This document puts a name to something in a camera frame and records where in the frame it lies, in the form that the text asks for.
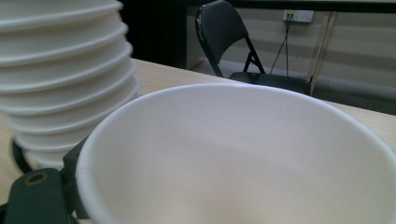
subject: chair backrest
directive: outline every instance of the chair backrest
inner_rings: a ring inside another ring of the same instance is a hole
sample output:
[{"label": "chair backrest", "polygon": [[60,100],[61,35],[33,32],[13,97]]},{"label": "chair backrest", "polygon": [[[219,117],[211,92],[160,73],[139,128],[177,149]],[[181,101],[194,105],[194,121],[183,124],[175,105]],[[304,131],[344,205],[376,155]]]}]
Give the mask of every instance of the chair backrest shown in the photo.
[{"label": "chair backrest", "polygon": [[218,77],[223,77],[218,66],[222,55],[233,43],[244,38],[250,48],[244,71],[248,69],[249,63],[255,63],[264,73],[248,37],[248,30],[229,2],[218,0],[201,6],[196,13],[195,29],[201,47]]}]

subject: white paper cup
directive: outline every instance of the white paper cup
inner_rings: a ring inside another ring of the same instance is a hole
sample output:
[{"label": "white paper cup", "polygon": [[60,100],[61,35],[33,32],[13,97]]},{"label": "white paper cup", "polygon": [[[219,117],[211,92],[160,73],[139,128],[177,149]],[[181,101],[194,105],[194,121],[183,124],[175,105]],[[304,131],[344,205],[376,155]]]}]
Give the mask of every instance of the white paper cup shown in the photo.
[{"label": "white paper cup", "polygon": [[5,117],[6,124],[21,133],[61,133],[104,119],[118,107],[139,97],[140,81],[136,76],[119,90],[93,101],[67,110],[35,116]]},{"label": "white paper cup", "polygon": [[95,77],[130,58],[132,46],[123,36],[101,48],[43,63],[3,67],[0,93],[43,91]]},{"label": "white paper cup", "polygon": [[87,139],[77,181],[98,224],[396,223],[388,145],[319,100],[248,84],[122,106]]},{"label": "white paper cup", "polygon": [[[135,94],[136,89],[133,89],[133,87],[138,88],[138,85],[134,82],[134,78],[124,82],[123,85],[120,86],[120,91],[122,91],[122,89],[129,89]],[[109,111],[107,109],[106,111],[102,112],[106,113],[101,115],[101,117],[88,120],[80,120],[80,123],[76,125],[73,125],[73,123],[71,123],[69,124],[69,126],[53,127],[53,129],[43,129],[38,126],[38,132],[35,132],[33,130],[30,130],[30,132],[17,132],[16,141],[19,146],[28,150],[50,152],[60,150],[60,148],[64,150],[66,147],[68,147],[68,149],[70,150],[73,148],[73,146],[75,146],[87,135],[89,135],[94,127],[96,127],[96,125],[100,121],[102,121],[102,119],[104,119],[109,113],[113,111]]]},{"label": "white paper cup", "polygon": [[3,1],[0,7],[0,31],[10,32],[81,21],[106,15],[121,8],[122,3],[113,0],[71,0],[66,2],[35,0],[23,3]]},{"label": "white paper cup", "polygon": [[99,48],[128,30],[118,11],[100,18],[0,33],[0,67],[38,63]]},{"label": "white paper cup", "polygon": [[64,155],[66,155],[68,150],[63,151],[51,151],[51,152],[41,152],[28,150],[25,152],[25,157],[32,161],[37,168],[53,167],[63,168],[64,167]]},{"label": "white paper cup", "polygon": [[38,115],[92,102],[131,80],[136,64],[125,58],[115,68],[80,82],[45,91],[0,94],[0,111],[13,115]]}]

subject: cable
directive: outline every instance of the cable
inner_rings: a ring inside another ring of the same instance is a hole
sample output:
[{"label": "cable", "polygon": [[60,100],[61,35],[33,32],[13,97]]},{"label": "cable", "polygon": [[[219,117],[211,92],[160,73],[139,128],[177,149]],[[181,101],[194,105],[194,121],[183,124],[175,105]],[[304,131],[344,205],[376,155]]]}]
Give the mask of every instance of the cable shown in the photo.
[{"label": "cable", "polygon": [[324,35],[323,35],[323,37],[322,37],[322,39],[320,41],[320,45],[319,45],[319,48],[318,48],[317,56],[316,56],[316,59],[315,59],[314,68],[312,69],[311,78],[309,78],[309,83],[312,83],[312,79],[314,78],[314,74],[315,74],[315,72],[317,70],[317,65],[318,65],[320,52],[321,52],[322,47],[323,47],[324,39],[326,38],[327,32],[329,30],[329,25],[331,23],[331,19],[332,19],[332,12],[330,12],[329,18],[327,19],[326,29],[325,29]]},{"label": "cable", "polygon": [[[282,48],[283,48],[283,46],[285,45],[285,43],[287,43],[287,41],[288,41],[289,28],[290,28],[291,18],[292,18],[292,17],[293,17],[293,14],[288,14],[288,15],[287,15],[287,18],[286,18],[286,36],[285,36],[285,38],[283,39],[283,42],[282,42],[282,45],[281,45],[280,48],[279,48],[279,51],[277,52],[275,61],[274,61],[273,65],[272,65],[272,67],[271,67],[270,75],[272,74],[272,71],[273,71],[274,66],[275,66],[275,64],[276,64],[276,61],[277,61],[277,58],[279,57],[280,51],[282,50]],[[288,49],[286,49],[286,57],[287,57],[287,59],[288,59]]]}]

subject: black folding chair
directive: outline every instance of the black folding chair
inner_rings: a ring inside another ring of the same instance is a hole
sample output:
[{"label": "black folding chair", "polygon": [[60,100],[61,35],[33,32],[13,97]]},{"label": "black folding chair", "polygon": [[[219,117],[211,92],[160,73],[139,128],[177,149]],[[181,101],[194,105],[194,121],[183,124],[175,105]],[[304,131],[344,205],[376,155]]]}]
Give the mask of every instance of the black folding chair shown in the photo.
[{"label": "black folding chair", "polygon": [[[265,74],[259,56],[248,36],[248,30],[230,3],[218,0],[205,4],[199,8],[195,19],[195,29],[201,47],[218,77],[224,77],[219,69],[219,62],[224,52],[236,41],[245,39],[250,52],[244,70],[232,73],[230,79],[310,95],[311,85],[307,80]],[[259,68],[260,73],[248,72],[251,63]]]}]

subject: table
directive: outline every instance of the table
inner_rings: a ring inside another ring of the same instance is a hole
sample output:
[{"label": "table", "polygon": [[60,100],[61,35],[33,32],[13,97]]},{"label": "table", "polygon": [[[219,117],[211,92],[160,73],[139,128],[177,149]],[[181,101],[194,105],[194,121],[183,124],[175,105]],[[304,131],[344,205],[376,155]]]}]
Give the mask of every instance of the table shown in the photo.
[{"label": "table", "polygon": [[[213,77],[184,69],[137,61],[137,75],[142,86],[141,94],[147,94],[163,89],[198,83],[238,83],[230,79]],[[371,128],[392,148],[396,148],[396,116],[360,109],[348,105],[327,102],[359,120]],[[10,156],[10,144],[14,132],[4,123],[4,116],[0,114],[0,204],[6,203],[11,184],[21,176]]]}]

